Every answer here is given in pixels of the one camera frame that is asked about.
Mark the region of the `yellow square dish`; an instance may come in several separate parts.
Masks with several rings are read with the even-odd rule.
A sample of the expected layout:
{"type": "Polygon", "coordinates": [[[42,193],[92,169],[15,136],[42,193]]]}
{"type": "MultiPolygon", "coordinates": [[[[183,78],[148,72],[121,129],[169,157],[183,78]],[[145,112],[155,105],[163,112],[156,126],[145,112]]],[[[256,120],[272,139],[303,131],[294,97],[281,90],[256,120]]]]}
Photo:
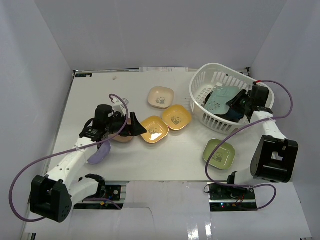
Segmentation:
{"type": "Polygon", "coordinates": [[[167,108],[162,113],[161,118],[173,131],[183,129],[192,121],[191,113],[180,104],[175,104],[167,108]]]}
{"type": "Polygon", "coordinates": [[[146,133],[141,137],[149,144],[155,144],[165,138],[169,133],[169,127],[159,116],[150,116],[141,122],[146,133]]]}

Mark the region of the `green square panda dish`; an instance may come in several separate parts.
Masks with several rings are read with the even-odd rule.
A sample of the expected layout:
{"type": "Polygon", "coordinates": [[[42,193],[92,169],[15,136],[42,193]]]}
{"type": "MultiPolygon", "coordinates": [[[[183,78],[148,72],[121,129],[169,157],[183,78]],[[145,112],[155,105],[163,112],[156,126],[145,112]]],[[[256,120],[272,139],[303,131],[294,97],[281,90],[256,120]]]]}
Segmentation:
{"type": "MultiPolygon", "coordinates": [[[[211,139],[207,142],[205,149],[203,151],[203,160],[205,162],[208,161],[209,156],[211,155],[212,151],[219,145],[222,141],[219,139],[211,139]]],[[[234,147],[229,143],[223,143],[221,147],[217,149],[214,153],[212,158],[209,161],[209,165],[219,169],[219,170],[228,170],[235,159],[236,150],[234,147]]]]}

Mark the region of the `cream square panda dish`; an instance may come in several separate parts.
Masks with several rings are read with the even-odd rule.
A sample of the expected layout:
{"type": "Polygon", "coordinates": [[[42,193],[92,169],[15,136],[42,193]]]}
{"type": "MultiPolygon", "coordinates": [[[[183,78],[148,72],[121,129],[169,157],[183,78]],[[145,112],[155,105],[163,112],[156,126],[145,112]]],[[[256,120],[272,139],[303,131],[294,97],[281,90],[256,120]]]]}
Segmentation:
{"type": "Polygon", "coordinates": [[[174,100],[175,93],[172,89],[162,86],[153,87],[148,94],[148,103],[155,108],[167,109],[174,100]]]}

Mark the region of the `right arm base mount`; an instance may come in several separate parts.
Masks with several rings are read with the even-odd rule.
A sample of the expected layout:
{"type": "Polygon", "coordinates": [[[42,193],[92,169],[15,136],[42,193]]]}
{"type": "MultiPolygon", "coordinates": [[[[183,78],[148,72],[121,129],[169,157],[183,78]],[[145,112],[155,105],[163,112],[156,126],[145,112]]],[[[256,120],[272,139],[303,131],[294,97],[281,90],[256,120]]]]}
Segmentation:
{"type": "Polygon", "coordinates": [[[256,211],[257,201],[253,189],[207,184],[203,191],[208,195],[211,212],[256,211]]]}

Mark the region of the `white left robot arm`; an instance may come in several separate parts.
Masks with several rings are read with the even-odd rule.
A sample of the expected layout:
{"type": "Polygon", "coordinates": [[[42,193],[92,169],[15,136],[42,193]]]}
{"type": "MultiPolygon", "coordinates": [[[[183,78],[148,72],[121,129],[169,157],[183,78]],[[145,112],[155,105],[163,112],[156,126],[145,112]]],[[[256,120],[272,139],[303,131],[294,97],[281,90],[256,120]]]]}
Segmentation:
{"type": "Polygon", "coordinates": [[[126,115],[107,104],[97,106],[94,117],[84,125],[79,138],[60,163],[46,175],[37,175],[31,183],[30,211],[55,222],[63,222],[72,207],[85,199],[102,199],[105,179],[89,173],[79,179],[85,164],[98,164],[109,154],[108,137],[136,137],[147,133],[134,112],[126,115]]]}

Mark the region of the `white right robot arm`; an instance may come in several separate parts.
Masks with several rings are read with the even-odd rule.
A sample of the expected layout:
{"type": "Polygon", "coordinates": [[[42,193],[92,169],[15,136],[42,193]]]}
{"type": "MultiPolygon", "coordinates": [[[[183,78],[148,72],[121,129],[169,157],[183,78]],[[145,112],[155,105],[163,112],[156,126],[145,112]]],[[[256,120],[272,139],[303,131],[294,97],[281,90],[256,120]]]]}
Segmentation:
{"type": "Polygon", "coordinates": [[[272,110],[267,107],[269,89],[253,84],[252,89],[241,90],[226,103],[236,113],[244,115],[260,136],[250,166],[228,176],[226,195],[236,200],[244,193],[245,186],[264,182],[288,183],[293,174],[299,145],[289,140],[278,128],[272,110]]]}

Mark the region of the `dark blue leaf plate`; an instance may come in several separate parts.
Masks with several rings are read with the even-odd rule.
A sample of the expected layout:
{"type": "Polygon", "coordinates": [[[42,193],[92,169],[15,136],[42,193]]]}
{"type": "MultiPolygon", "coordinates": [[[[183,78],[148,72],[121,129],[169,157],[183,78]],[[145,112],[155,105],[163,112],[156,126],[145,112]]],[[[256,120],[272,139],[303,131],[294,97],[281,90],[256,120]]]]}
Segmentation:
{"type": "Polygon", "coordinates": [[[221,116],[221,118],[234,123],[238,123],[243,117],[244,117],[244,114],[239,113],[233,110],[232,108],[230,108],[226,114],[223,114],[221,116]]]}

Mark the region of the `round black striped plate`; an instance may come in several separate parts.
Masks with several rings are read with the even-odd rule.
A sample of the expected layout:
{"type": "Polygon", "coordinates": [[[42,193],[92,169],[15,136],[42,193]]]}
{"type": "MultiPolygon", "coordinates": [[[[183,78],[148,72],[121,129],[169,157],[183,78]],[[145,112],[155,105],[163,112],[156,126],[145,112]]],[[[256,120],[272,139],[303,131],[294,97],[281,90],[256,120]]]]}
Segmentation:
{"type": "Polygon", "coordinates": [[[205,98],[205,100],[204,100],[204,107],[207,108],[207,109],[208,109],[208,108],[213,108],[214,105],[215,105],[215,101],[214,101],[213,99],[211,99],[212,94],[213,94],[213,92],[210,92],[210,93],[206,96],[206,98],[205,98]]]}

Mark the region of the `teal rectangular divided plate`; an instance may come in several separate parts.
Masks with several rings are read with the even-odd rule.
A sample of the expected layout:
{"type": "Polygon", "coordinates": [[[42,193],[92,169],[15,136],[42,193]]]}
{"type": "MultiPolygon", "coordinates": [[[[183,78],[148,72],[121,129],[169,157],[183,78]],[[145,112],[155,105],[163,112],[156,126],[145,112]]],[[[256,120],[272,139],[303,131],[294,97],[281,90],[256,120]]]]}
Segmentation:
{"type": "Polygon", "coordinates": [[[214,107],[204,107],[204,109],[213,115],[224,115],[230,109],[226,103],[232,100],[240,92],[240,89],[236,86],[220,86],[212,92],[211,99],[214,100],[214,107]]]}

